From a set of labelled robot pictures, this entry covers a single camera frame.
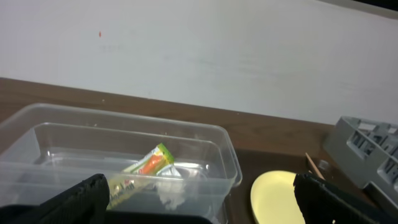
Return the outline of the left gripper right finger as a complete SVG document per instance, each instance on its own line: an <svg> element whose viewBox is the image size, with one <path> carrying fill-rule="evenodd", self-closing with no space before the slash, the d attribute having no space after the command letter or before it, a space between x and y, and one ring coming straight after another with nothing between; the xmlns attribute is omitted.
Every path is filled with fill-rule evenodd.
<svg viewBox="0 0 398 224"><path fill-rule="evenodd" d="M397 219L312 174L297 174L294 194L306 224L397 224Z"/></svg>

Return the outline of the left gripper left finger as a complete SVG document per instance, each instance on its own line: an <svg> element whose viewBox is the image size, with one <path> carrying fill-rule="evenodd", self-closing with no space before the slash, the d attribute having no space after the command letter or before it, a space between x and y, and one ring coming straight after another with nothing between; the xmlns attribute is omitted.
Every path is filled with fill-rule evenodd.
<svg viewBox="0 0 398 224"><path fill-rule="evenodd" d="M103 223L109 203L109 187L103 174L95 174L68 190L19 215L22 224Z"/></svg>

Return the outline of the green snack wrapper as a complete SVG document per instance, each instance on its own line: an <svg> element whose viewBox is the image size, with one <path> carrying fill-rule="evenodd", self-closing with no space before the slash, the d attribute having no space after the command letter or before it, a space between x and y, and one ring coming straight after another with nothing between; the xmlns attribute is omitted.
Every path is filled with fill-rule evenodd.
<svg viewBox="0 0 398 224"><path fill-rule="evenodd" d="M112 210L133 194L151 186L150 180L134 180L130 175L155 177L181 177L174 167L174 157L162 144L158 144L143 159L122 170L108 181L109 203L107 210Z"/></svg>

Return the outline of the white tissue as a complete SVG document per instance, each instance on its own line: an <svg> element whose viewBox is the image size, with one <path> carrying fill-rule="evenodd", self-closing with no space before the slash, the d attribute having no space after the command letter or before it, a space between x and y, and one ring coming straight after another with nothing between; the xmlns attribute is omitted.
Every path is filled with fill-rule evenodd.
<svg viewBox="0 0 398 224"><path fill-rule="evenodd" d="M163 181L155 184L162 205L166 210L176 210L185 202L185 183L180 172L174 165L167 165L156 176L163 178Z"/></svg>

